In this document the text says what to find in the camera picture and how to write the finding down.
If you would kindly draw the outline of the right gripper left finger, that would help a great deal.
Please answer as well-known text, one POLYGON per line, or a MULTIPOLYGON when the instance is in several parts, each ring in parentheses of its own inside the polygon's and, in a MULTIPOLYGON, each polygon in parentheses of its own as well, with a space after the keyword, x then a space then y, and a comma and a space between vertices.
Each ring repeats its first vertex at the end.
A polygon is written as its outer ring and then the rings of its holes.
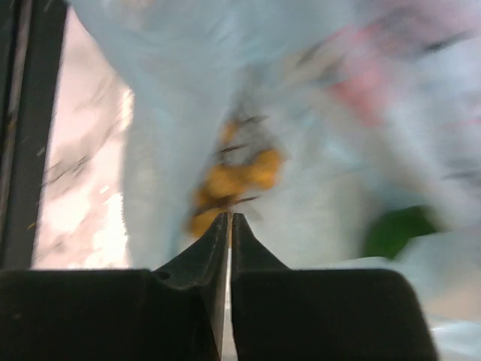
POLYGON ((228 217, 162 267, 1 273, 3 360, 218 360, 228 217))

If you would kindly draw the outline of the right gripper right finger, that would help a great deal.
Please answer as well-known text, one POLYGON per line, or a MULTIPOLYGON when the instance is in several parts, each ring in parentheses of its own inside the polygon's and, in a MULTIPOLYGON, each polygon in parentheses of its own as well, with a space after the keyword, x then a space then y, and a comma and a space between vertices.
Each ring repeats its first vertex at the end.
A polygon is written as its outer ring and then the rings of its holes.
POLYGON ((232 220, 231 321, 240 360, 436 360, 419 301, 381 268, 293 270, 232 220))

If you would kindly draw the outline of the green avocado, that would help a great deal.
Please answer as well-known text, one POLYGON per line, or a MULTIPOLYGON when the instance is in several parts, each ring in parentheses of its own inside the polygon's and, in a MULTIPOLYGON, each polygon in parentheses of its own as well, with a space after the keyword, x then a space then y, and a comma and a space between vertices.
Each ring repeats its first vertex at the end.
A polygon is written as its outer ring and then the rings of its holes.
POLYGON ((428 211, 425 206, 413 206, 382 214, 369 226, 361 255, 393 260, 413 238, 439 232, 440 228, 428 217, 428 211))

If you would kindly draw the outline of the brown longan fruit bunch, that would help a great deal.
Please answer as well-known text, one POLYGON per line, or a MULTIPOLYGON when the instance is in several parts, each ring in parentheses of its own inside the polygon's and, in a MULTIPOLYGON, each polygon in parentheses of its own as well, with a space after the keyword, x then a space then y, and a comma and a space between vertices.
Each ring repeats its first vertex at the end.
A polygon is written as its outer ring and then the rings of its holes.
POLYGON ((234 213, 280 181, 285 156, 265 124, 267 116, 233 117, 222 127, 213 162, 192 196, 186 231, 200 238, 218 214, 234 213))

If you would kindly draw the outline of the light blue plastic bag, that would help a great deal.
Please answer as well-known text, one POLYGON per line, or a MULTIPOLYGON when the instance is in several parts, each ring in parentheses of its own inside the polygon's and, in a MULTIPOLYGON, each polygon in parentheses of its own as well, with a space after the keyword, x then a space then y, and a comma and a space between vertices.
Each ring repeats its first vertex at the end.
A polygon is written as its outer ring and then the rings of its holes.
POLYGON ((131 87, 129 261, 190 240, 192 196, 233 117, 267 116, 280 181, 246 205, 293 268, 384 267, 422 300, 444 360, 480 358, 478 1, 74 1, 131 87), (379 216, 425 206, 440 231, 363 257, 379 216))

